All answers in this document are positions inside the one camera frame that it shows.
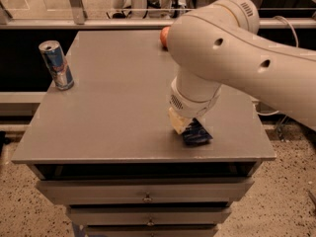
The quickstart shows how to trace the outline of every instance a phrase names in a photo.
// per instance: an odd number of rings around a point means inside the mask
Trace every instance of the drawer handle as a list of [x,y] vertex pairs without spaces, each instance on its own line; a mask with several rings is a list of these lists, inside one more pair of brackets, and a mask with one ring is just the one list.
[[147,225],[148,225],[148,226],[154,226],[155,223],[152,221],[151,218],[149,218],[149,221],[148,221]]
[[150,197],[150,194],[146,194],[146,197],[143,198],[142,201],[145,203],[150,203],[152,202],[152,197]]

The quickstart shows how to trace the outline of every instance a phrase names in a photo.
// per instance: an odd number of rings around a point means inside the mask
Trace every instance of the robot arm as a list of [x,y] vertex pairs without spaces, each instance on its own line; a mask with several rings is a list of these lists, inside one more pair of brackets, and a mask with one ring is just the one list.
[[218,0],[172,25],[168,50],[180,69],[170,102],[178,115],[204,115],[226,84],[316,130],[316,51],[263,39],[258,28],[250,0]]

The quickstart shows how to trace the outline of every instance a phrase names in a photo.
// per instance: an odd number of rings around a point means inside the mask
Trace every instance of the white cable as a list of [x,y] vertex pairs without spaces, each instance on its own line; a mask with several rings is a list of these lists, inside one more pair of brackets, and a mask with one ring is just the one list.
[[[291,28],[292,33],[293,33],[294,38],[295,38],[295,46],[298,47],[298,37],[297,37],[296,31],[295,31],[295,28],[294,28],[293,25],[290,23],[290,21],[287,20],[287,19],[286,19],[285,17],[283,17],[283,16],[275,16],[274,18],[288,24],[288,26]],[[279,114],[279,111],[275,111],[275,112],[268,113],[268,114],[262,114],[262,113],[259,113],[259,112],[257,111],[257,114],[260,115],[260,116],[272,116],[272,115],[277,115],[277,114]]]

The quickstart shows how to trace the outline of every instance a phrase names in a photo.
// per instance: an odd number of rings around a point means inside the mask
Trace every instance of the can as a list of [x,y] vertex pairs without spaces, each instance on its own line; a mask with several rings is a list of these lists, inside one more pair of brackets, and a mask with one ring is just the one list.
[[60,43],[56,40],[45,41],[39,45],[39,51],[56,87],[59,90],[70,89],[74,81]]

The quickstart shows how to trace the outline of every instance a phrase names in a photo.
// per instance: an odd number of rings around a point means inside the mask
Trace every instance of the table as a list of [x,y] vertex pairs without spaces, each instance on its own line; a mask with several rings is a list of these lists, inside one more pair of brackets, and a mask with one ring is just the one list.
[[80,32],[67,59],[75,85],[48,89],[13,162],[87,234],[213,236],[276,155],[249,96],[223,86],[189,147],[169,123],[178,65],[157,30]]

